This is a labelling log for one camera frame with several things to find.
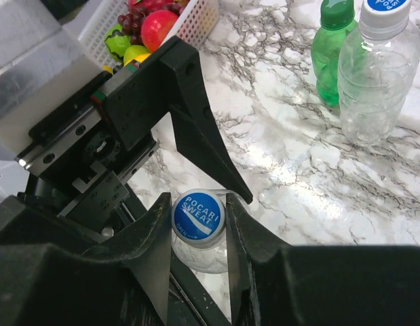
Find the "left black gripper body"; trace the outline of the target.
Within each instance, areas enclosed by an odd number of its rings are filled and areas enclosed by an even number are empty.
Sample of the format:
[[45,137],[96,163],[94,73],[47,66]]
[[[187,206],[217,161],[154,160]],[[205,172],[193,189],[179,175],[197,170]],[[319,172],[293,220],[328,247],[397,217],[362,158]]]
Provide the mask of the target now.
[[129,180],[159,149],[138,65],[101,73],[29,132],[18,155],[26,205],[77,224],[131,224],[145,213]]

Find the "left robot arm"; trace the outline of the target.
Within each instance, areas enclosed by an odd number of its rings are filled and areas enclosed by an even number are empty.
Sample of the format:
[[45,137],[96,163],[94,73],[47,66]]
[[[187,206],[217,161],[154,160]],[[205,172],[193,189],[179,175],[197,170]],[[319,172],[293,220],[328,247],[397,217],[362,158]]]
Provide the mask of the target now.
[[171,37],[110,74],[60,24],[78,1],[0,1],[0,142],[66,197],[60,215],[94,231],[128,197],[170,115],[178,152],[246,202],[210,109],[199,52]]

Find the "blue white bottle cap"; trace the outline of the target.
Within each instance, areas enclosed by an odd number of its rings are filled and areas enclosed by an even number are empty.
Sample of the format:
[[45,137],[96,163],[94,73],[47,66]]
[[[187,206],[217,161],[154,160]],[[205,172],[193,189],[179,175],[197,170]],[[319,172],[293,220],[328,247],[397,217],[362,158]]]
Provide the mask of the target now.
[[222,243],[226,212],[220,196],[206,189],[181,194],[172,207],[172,229],[190,247],[209,250]]

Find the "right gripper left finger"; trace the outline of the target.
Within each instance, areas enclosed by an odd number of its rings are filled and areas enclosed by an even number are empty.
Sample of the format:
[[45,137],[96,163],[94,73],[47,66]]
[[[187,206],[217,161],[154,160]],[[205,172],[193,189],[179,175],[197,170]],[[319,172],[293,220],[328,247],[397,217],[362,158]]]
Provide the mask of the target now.
[[167,324],[171,212],[171,194],[164,192],[140,219],[84,253],[119,268],[127,286],[121,307],[127,325]]

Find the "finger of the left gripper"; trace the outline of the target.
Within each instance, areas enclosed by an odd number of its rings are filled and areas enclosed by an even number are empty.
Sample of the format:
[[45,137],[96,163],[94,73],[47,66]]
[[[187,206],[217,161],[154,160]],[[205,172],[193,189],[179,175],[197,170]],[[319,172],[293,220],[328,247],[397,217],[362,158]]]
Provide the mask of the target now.
[[130,63],[100,88],[100,115],[132,151],[169,114],[176,150],[247,203],[252,192],[234,166],[212,114],[199,52],[177,36],[143,63]]

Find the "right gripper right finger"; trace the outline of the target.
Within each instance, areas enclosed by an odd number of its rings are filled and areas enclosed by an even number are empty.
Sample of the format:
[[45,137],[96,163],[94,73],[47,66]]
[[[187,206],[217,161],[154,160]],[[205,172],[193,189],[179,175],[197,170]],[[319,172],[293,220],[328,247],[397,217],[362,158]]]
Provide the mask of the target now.
[[297,325],[282,250],[288,245],[226,195],[226,240],[233,325]]

